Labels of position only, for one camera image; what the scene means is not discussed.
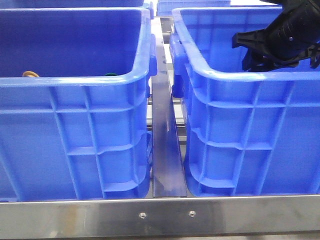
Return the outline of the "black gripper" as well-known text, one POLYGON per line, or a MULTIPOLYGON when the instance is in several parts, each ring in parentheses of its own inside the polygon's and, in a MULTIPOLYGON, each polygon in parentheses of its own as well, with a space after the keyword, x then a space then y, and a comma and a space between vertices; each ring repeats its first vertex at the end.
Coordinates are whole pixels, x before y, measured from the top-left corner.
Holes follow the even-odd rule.
POLYGON ((264 45, 272 56, 282 61, 310 58, 318 63, 320 55, 320 2, 318 0, 270 0, 282 6, 281 14, 264 30, 237 32, 231 39, 231 47, 248 48, 242 70, 269 72, 282 68, 295 68, 299 61, 277 63, 251 49, 264 45))

